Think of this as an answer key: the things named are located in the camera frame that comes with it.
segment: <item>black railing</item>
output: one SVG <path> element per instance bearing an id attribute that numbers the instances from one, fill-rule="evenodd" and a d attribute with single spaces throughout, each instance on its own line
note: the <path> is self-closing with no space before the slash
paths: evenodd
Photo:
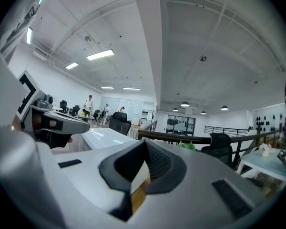
<path id="1" fill-rule="evenodd" d="M 225 133 L 229 137 L 245 136 L 249 132 L 249 129 L 236 129 L 236 128 L 225 128 L 217 126 L 204 126 L 204 133 Z"/>
<path id="2" fill-rule="evenodd" d="M 155 129 L 152 128 L 154 126 L 154 123 L 150 123 L 145 128 L 142 128 L 138 130 L 138 139 L 142 139 L 143 137 L 152 139 L 152 140 L 163 140 L 167 142 L 172 143 L 179 143 L 180 141 L 183 143 L 190 143 L 193 144 L 210 144 L 211 138 L 210 137 L 193 137 L 193 136 L 183 136 L 183 135 L 175 135 L 175 134 L 167 134 L 167 133 L 161 133 L 161 132 L 155 132 L 150 131 L 148 129 Z M 263 134 L 257 134 L 257 135 L 247 135 L 247 136 L 237 136 L 237 137 L 231 137 L 231 143 L 238 143 L 236 151 L 232 152 L 232 154 L 235 154 L 235 157 L 233 159 L 232 167 L 236 168 L 239 160 L 240 160 L 240 153 L 252 150 L 255 147 L 258 147 L 261 145 L 259 143 L 260 138 L 264 138 L 263 142 L 268 143 L 270 141 L 273 141 L 272 144 L 275 142 L 276 133 L 279 132 L 279 130 L 275 130 L 273 132 L 267 132 Z M 267 136 L 273 135 L 273 138 L 269 138 L 267 140 Z M 254 140 L 253 144 L 249 148 L 241 149 L 242 142 Z"/>

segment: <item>ceiling beam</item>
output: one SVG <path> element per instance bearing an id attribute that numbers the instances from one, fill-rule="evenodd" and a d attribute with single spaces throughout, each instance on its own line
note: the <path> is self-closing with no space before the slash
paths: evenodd
<path id="1" fill-rule="evenodd" d="M 70 40 L 70 38 L 78 33 L 83 27 L 87 26 L 89 23 L 94 21 L 97 18 L 101 18 L 102 16 L 108 15 L 114 11 L 123 9 L 127 6 L 134 5 L 135 0 L 116 0 L 111 3 L 108 3 L 97 10 L 93 11 L 85 18 L 79 21 L 76 25 L 70 29 L 61 40 L 55 42 L 52 48 L 53 53 L 59 52 L 61 48 Z"/>
<path id="2" fill-rule="evenodd" d="M 166 0 L 136 0 L 144 30 L 158 108 L 161 103 L 162 65 L 166 58 L 168 18 Z"/>

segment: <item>glass window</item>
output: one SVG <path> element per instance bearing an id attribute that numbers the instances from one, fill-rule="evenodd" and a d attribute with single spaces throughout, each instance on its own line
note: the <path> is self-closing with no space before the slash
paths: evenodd
<path id="1" fill-rule="evenodd" d="M 177 135 L 194 135 L 195 118 L 169 115 L 167 118 L 166 133 Z"/>
<path id="2" fill-rule="evenodd" d="M 169 115 L 167 117 L 166 133 L 173 134 L 175 125 L 175 116 Z"/>

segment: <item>office chair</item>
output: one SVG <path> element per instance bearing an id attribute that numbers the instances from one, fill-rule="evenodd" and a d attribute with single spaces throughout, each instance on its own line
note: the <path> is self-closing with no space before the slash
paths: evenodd
<path id="1" fill-rule="evenodd" d="M 67 101 L 66 100 L 62 100 L 60 102 L 60 108 L 62 108 L 62 110 L 60 110 L 59 112 L 66 114 L 67 113 Z"/>
<path id="2" fill-rule="evenodd" d="M 121 133 L 123 135 L 128 134 L 132 123 L 130 121 L 127 121 L 126 113 L 115 112 L 112 116 L 110 116 L 109 119 L 110 129 L 115 130 L 116 132 Z"/>
<path id="3" fill-rule="evenodd" d="M 202 153 L 211 155 L 215 158 L 218 158 L 224 164 L 232 167 L 232 147 L 231 139 L 227 134 L 224 133 L 210 133 L 211 144 L 210 146 L 204 146 L 200 151 Z M 247 180 L 252 182 L 257 187 L 263 187 L 263 183 L 254 178 L 248 178 Z"/>
<path id="4" fill-rule="evenodd" d="M 74 117 L 78 114 L 78 111 L 80 110 L 81 108 L 78 106 L 78 105 L 75 105 L 72 109 L 72 113 L 71 115 Z"/>

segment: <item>desk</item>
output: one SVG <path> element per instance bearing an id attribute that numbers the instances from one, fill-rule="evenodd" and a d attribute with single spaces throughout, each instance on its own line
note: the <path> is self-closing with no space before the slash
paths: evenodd
<path id="1" fill-rule="evenodd" d="M 125 136 L 110 128 L 90 128 L 88 132 L 81 135 L 92 150 L 111 147 L 128 142 L 130 144 L 138 142 L 138 140 Z"/>
<path id="2" fill-rule="evenodd" d="M 86 116 L 81 116 L 80 114 L 77 114 L 75 116 L 76 118 L 81 118 L 83 121 L 88 122 L 88 120 L 93 120 L 95 119 L 92 115 L 86 117 Z"/>
<path id="3" fill-rule="evenodd" d="M 263 157 L 262 152 L 263 150 L 259 149 L 248 155 L 242 156 L 237 173 L 240 174 L 242 172 L 244 165 L 249 166 L 259 172 L 263 172 L 283 181 L 283 184 L 281 185 L 282 189 L 286 185 L 286 165 L 284 165 L 277 157 L 280 149 L 277 149 L 273 153 L 269 153 L 268 157 Z"/>

